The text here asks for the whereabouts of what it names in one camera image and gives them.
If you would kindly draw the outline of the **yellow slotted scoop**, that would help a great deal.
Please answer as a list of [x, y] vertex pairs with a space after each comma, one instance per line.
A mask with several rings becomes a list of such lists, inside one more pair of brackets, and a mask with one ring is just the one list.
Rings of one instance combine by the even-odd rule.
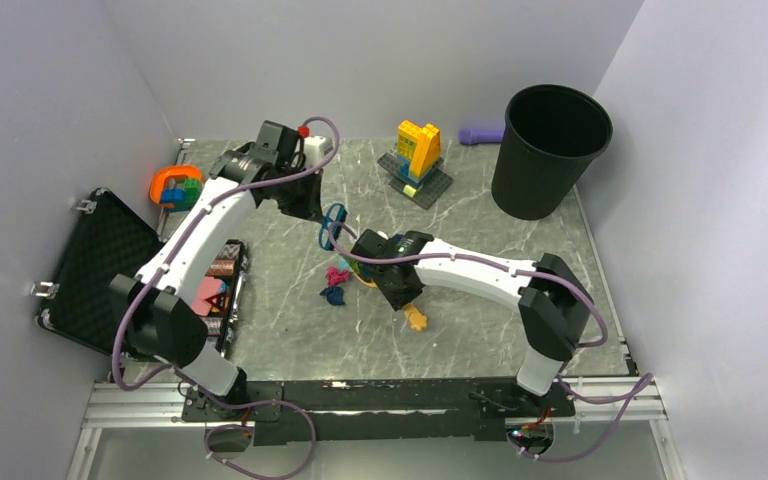
[[417, 281], [393, 274], [390, 279], [385, 278], [383, 286], [380, 286], [376, 273], [370, 272], [366, 265], [355, 261], [350, 261], [349, 265], [355, 278], [367, 287], [379, 290], [392, 309], [404, 315], [412, 330], [423, 331], [428, 327], [427, 316], [413, 304], [413, 300], [422, 293], [422, 286]]

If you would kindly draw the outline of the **blue hand brush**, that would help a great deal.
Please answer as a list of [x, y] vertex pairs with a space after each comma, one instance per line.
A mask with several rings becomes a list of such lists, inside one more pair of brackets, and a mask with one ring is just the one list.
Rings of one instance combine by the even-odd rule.
[[318, 234], [318, 243], [321, 249], [334, 250], [334, 243], [341, 234], [347, 214], [347, 209], [342, 203], [336, 202], [328, 207], [321, 221]]

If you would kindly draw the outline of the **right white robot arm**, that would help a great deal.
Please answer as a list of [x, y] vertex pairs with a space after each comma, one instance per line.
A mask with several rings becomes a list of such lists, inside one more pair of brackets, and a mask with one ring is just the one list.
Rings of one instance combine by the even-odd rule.
[[523, 363], [511, 390], [513, 406], [532, 416], [546, 407], [555, 377], [579, 349], [594, 303], [558, 256], [511, 260], [409, 231], [384, 238], [367, 229], [350, 257], [395, 310], [427, 286], [475, 295], [517, 312], [526, 335]]

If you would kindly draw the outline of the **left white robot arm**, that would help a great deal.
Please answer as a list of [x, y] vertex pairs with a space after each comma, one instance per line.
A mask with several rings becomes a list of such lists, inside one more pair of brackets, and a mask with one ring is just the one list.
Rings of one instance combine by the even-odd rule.
[[[330, 128], [330, 135], [304, 135], [317, 121]], [[337, 126], [326, 117], [310, 117], [296, 128], [265, 121], [255, 140], [214, 161], [195, 206], [159, 252], [135, 275], [118, 274], [110, 283], [119, 318], [111, 374], [120, 389], [137, 390], [172, 369], [208, 394], [208, 407], [221, 419], [245, 411], [246, 372], [209, 345], [207, 327], [191, 304], [234, 228], [262, 202], [275, 202], [290, 217], [323, 221], [322, 174], [340, 141]]]

